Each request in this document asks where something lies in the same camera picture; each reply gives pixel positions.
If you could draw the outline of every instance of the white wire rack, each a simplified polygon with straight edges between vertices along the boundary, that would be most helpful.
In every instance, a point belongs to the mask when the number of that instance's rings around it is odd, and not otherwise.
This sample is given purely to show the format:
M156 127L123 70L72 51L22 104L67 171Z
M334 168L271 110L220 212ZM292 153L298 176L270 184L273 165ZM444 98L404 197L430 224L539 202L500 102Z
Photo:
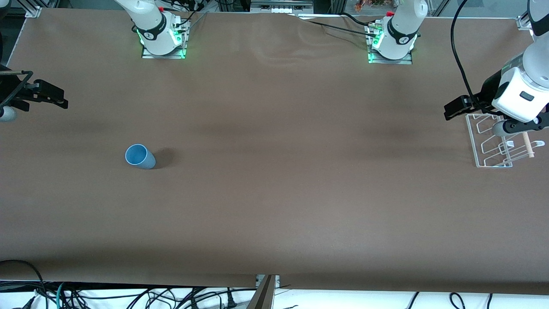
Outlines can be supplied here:
M504 137L492 133L492 126L502 116L468 114L467 128L473 146L475 164L479 168L510 168L513 162L534 158L534 148L545 146L544 141L530 142L527 132Z

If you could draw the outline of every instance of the blue cup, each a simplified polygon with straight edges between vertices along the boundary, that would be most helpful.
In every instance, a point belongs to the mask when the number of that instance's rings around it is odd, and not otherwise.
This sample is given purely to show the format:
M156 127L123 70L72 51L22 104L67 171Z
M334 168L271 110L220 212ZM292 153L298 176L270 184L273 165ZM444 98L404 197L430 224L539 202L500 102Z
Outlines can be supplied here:
M156 159L145 146L134 144L126 150L126 162L137 168L152 169L156 164Z

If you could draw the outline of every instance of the cup rim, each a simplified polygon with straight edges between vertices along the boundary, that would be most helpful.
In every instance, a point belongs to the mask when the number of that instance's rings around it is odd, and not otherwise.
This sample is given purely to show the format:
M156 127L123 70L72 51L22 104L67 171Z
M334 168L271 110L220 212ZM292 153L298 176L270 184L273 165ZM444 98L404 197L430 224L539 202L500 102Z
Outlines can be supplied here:
M143 149L145 149L145 157L143 158L143 160L141 160L139 163L131 163L129 160L128 160L128 151L130 151L130 149L132 147L142 147ZM129 164L129 165L140 165L141 163L145 162L145 159L147 158L147 148L143 145L143 144L133 144L132 146L128 147L128 149L126 149L126 153L124 155L124 158L126 159L126 162Z

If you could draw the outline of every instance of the white floor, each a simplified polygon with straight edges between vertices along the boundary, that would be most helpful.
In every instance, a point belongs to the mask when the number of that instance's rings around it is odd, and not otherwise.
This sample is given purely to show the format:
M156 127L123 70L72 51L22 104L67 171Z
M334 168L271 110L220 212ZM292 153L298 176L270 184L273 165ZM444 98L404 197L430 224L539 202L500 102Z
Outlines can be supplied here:
M208 289L207 291L225 291L225 288ZM139 294L143 290L95 290L84 291L82 296L108 297L117 295ZM173 290L176 297L184 297L190 289ZM249 301L253 291L234 292L236 303ZM407 308L413 293L411 292L372 292L372 291L319 291L319 290L286 290L276 291L273 309L288 309L296 306L296 309L405 309ZM0 309L21 308L34 295L34 293L0 293ZM485 309L488 300L487 294L461 294L467 309ZM87 300L91 309L124 309L134 299L128 297L111 300ZM147 297L143 297L135 305L134 309L144 309ZM209 298L198 303L200 309L219 308L220 299ZM226 295L222 295L224 306L227 304ZM44 309L43 297L37 297L32 309ZM50 302L49 308L54 309L55 304ZM167 304L156 301L150 309L169 309ZM547 309L549 308L549 296L535 295L503 295L496 294L490 305L491 309ZM420 293L416 298L413 309L453 309L449 301L449 293Z

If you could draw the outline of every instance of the teal cable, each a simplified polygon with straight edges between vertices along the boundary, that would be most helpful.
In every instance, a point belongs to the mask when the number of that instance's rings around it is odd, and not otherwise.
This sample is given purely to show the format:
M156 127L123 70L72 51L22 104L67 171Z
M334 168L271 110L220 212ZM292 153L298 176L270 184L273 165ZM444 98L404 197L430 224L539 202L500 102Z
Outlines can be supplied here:
M59 287L57 288L57 293L55 295L55 304L57 305L57 309L61 309L60 298L61 298L61 289L63 288L63 284L65 284L65 283L63 282L59 285Z

